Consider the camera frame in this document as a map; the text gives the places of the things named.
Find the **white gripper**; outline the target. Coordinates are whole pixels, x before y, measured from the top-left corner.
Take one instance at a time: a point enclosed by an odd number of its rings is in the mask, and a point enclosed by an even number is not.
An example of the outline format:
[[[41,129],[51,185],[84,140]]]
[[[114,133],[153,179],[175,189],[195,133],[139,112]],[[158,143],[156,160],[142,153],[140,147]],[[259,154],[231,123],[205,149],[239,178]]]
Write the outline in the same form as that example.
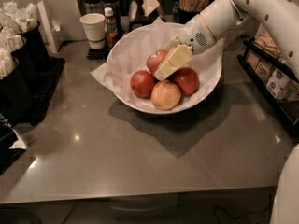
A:
[[[221,35],[241,23],[242,14],[233,0],[215,0],[163,46],[167,55],[154,76],[160,81],[167,79],[188,63],[192,55],[204,53],[217,43]]]

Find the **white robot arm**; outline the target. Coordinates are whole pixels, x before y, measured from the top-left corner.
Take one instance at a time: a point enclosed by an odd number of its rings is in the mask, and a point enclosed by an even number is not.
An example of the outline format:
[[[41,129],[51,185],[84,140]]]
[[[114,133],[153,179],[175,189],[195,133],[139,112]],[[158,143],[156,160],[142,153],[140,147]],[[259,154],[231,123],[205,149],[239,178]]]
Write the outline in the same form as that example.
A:
[[[166,44],[170,58],[158,68],[155,77],[166,79],[193,55],[213,47],[226,31],[251,18],[264,26],[299,77],[299,6],[292,0],[215,0],[175,31],[175,37]],[[270,224],[299,224],[299,144],[282,169]]]

